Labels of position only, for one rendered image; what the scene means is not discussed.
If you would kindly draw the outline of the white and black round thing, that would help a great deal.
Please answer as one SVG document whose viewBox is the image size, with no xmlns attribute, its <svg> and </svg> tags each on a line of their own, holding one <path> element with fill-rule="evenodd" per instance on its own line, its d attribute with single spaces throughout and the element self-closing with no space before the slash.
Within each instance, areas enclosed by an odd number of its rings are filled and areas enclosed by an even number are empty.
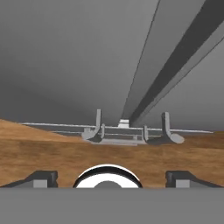
<svg viewBox="0 0 224 224">
<path fill-rule="evenodd" d="M 86 169 L 73 188 L 142 188 L 135 173 L 117 164 L 98 164 Z"/>
</svg>

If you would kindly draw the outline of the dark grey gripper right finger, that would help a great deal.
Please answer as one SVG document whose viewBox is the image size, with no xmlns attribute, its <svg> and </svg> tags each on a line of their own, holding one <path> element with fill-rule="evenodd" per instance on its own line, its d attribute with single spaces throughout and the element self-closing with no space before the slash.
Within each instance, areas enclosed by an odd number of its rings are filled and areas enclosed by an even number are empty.
<svg viewBox="0 0 224 224">
<path fill-rule="evenodd" d="M 167 171 L 165 173 L 166 187 L 173 188 L 194 188 L 194 187 L 212 187 L 221 188 L 221 185 L 202 180 L 194 176 L 189 171 Z"/>
</svg>

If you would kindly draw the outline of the wide grey fridge door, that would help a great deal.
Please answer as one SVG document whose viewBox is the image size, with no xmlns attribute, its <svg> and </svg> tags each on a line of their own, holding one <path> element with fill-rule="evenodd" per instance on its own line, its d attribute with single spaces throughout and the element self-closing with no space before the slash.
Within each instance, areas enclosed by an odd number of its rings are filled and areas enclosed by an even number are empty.
<svg viewBox="0 0 224 224">
<path fill-rule="evenodd" d="M 158 0 L 0 0 L 0 118 L 118 124 Z"/>
</svg>

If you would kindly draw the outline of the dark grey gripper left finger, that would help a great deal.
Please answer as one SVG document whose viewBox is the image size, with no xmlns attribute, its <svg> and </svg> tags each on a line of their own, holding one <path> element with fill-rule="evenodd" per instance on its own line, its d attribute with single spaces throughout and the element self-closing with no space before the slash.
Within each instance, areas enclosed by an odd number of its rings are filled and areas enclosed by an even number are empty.
<svg viewBox="0 0 224 224">
<path fill-rule="evenodd" d="M 58 186 L 57 179 L 57 171 L 35 171 L 24 179 L 2 185 L 2 188 L 52 188 Z"/>
</svg>

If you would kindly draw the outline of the narrow grey fridge door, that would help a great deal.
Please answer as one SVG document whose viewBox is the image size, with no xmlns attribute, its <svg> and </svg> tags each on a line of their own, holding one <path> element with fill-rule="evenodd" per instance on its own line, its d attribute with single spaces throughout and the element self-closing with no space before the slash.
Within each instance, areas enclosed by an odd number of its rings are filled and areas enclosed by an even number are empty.
<svg viewBox="0 0 224 224">
<path fill-rule="evenodd" d="M 160 126 L 160 115 L 171 114 L 174 129 L 220 130 L 224 112 L 224 39 L 195 66 L 137 126 Z"/>
</svg>

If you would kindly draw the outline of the grey frame with two prongs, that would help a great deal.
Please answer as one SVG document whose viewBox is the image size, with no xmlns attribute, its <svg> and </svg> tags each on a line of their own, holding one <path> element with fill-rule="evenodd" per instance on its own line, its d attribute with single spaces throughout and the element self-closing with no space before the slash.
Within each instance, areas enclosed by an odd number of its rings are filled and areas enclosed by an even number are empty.
<svg viewBox="0 0 224 224">
<path fill-rule="evenodd" d="M 81 137 L 83 141 L 91 144 L 107 145 L 161 145 L 182 144 L 183 134 L 212 134 L 208 130 L 171 129 L 170 115 L 164 112 L 161 115 L 161 128 L 130 127 L 128 120 L 121 119 L 117 126 L 107 126 L 102 122 L 102 111 L 96 112 L 95 124 L 62 124 L 44 122 L 23 122 L 23 125 L 40 128 L 63 136 Z"/>
</svg>

